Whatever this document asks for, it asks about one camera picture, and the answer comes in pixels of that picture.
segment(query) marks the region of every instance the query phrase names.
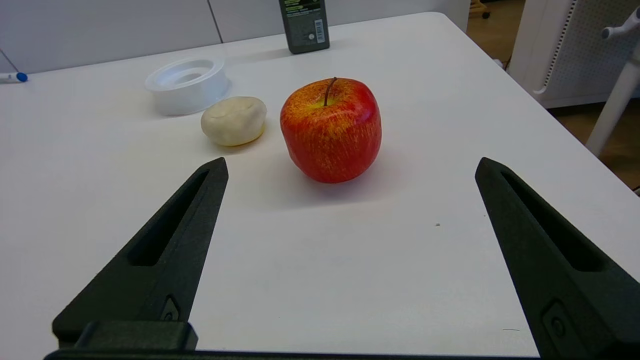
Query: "apple stem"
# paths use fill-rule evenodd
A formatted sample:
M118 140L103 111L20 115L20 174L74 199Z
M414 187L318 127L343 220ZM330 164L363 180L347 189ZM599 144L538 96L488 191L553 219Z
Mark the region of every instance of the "apple stem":
M336 78L335 76L333 77L333 80L331 80L331 82L329 83L329 86L326 87L326 92L324 93L324 105L326 106L326 100L329 98L329 90L331 90L331 86L333 85L333 83L338 80L338 78Z

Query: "white table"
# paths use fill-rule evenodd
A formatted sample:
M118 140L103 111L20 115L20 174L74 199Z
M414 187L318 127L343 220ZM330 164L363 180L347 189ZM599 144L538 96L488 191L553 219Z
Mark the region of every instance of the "white table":
M53 318L218 156L230 181L191 313L199 348L536 355L474 181L481 156L640 279L640 201L447 18L335 26L331 38L297 56L277 35L0 86L2 357L54 350ZM212 54L227 57L231 95L267 105L249 146L212 146L199 113L160 117L143 88L165 63ZM289 159L278 115L295 89L332 76L369 85L383 142L363 176L323 185Z

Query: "wooden floor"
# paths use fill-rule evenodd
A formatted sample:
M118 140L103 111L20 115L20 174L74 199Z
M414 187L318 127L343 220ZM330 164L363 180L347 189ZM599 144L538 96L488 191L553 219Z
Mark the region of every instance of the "wooden floor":
M525 0L487 3L489 19L471 16L467 35L489 56L506 63L513 51ZM571 106L551 114L582 143L587 141L604 104ZM627 106L600 160L627 186L640 186L640 99Z

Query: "white wall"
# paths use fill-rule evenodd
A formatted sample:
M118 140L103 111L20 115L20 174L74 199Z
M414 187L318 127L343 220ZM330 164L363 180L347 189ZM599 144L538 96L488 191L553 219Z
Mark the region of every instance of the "white wall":
M0 72L13 72L14 69L11 66L11 64L6 61L6 59L4 58L4 56L2 56L2 54L0 54Z
M207 0L0 0L0 49L23 72L218 43Z
M222 41L284 32L277 0L209 0ZM469 0L325 0L329 25L348 24L417 12L442 12L463 31Z
M436 11L464 31L469 0L326 0L326 7L329 25ZM278 0L0 0L0 49L27 73L283 32ZM10 71L0 59L0 72Z

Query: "screw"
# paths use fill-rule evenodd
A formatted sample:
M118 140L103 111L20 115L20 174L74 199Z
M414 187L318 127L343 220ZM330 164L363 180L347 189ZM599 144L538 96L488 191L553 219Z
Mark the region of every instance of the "screw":
M564 323L559 318L551 319L551 328L553 328L558 338L562 338L564 336Z

